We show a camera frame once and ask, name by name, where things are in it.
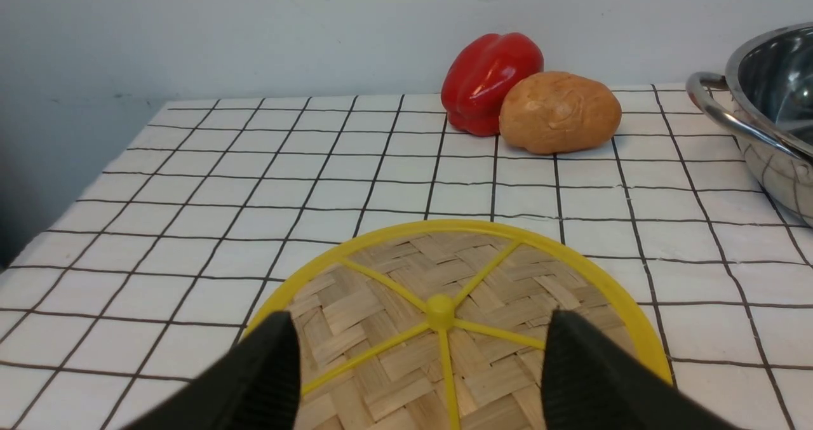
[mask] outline tabletop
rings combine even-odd
[[[813,231],[682,86],[614,93],[615,138],[553,157],[456,132],[438,95],[167,103],[0,276],[0,427],[121,427],[237,343],[318,254],[473,218],[607,270],[709,409],[813,428]]]

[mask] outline pot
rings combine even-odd
[[[734,110],[706,88],[731,91]],[[755,37],[731,54],[724,76],[692,74],[686,91],[737,138],[764,189],[813,227],[813,22]]]

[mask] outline red bell pepper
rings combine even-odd
[[[543,67],[541,51],[524,34],[480,36],[455,59],[443,82],[441,103],[449,123],[477,137],[498,135],[508,91]]]

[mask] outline pot handle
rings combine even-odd
[[[796,152],[793,152],[792,149],[789,149],[789,147],[776,140],[773,135],[755,126],[744,123],[744,121],[735,118],[731,112],[726,111],[726,108],[723,108],[720,103],[717,103],[714,98],[711,98],[709,92],[706,91],[708,86],[709,88],[721,88],[726,90],[729,88],[725,82],[725,76],[706,71],[692,74],[689,76],[689,80],[686,81],[686,93],[689,94],[689,99],[691,99],[692,103],[694,103],[706,117],[709,117],[714,123],[728,131],[754,138],[768,146],[781,150],[787,155],[798,158]]]

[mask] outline yellow spoke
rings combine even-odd
[[[373,358],[376,355],[386,351],[387,349],[397,346],[398,344],[401,344],[406,340],[409,340],[410,338],[417,337],[423,332],[426,332],[428,329],[429,324],[425,322],[419,323],[418,325],[413,326],[413,328],[410,328],[409,330],[401,334],[395,335],[395,337],[392,337],[389,340],[384,341],[383,343],[377,344],[376,346],[372,346],[372,348],[365,350],[364,352],[355,356],[354,358],[345,361],[345,363],[343,363],[342,365],[335,367],[333,370],[329,370],[322,376],[319,376],[313,381],[310,381],[309,383],[305,384],[305,386],[302,386],[302,395],[313,392],[317,387],[322,386],[322,384],[328,382],[329,380],[333,380],[338,375],[347,372],[348,370],[352,370],[363,361],[369,360],[370,358]]]
[[[389,279],[388,276],[384,276],[383,274],[379,273],[378,271],[371,270],[364,265],[359,265],[356,262],[353,262],[349,259],[342,259],[339,260],[339,263],[347,266],[351,270],[358,271],[364,276],[369,277],[370,279],[375,279],[378,282],[386,285],[390,290],[397,293],[401,297],[404,297],[407,302],[412,303],[415,305],[416,308],[420,309],[424,313],[426,312],[426,304],[421,301],[420,298],[416,297],[412,292],[408,291],[403,285],[399,285],[399,283],[395,282],[392,279]]]
[[[497,256],[494,257],[494,259],[491,262],[489,262],[488,265],[483,267],[483,269],[480,270],[479,273],[476,274],[476,276],[471,278],[471,280],[468,281],[466,283],[466,285],[464,285],[464,287],[462,288],[460,293],[458,293],[455,296],[455,299],[453,299],[452,302],[455,304],[455,308],[458,307],[460,305],[460,303],[462,303],[462,301],[466,299],[466,297],[468,297],[468,294],[470,294],[471,291],[473,291],[474,288],[476,288],[479,283],[483,282],[483,279],[485,279],[485,276],[488,276],[488,274],[491,271],[493,271],[494,268],[497,267],[497,265],[502,263],[502,261],[505,260],[506,257],[511,255],[511,253],[517,247],[520,247],[520,244],[522,244],[522,241],[514,241],[513,243],[508,245],[508,247],[506,247],[499,254],[497,254]]]
[[[489,337],[511,341],[512,343],[524,344],[525,346],[530,346],[532,348],[541,350],[545,349],[545,341],[526,337],[526,335],[520,335],[519,333],[509,332],[500,328],[494,328],[493,326],[473,323],[469,322],[468,320],[461,320],[459,318],[455,319],[455,326],[470,332],[482,333],[483,335],[488,335]]]
[[[450,430],[460,430],[460,415],[457,407],[457,393],[455,392],[455,373],[452,371],[452,355],[449,351],[449,332],[439,330],[441,338],[441,369],[443,370],[443,384],[447,390],[447,410],[449,412]]]

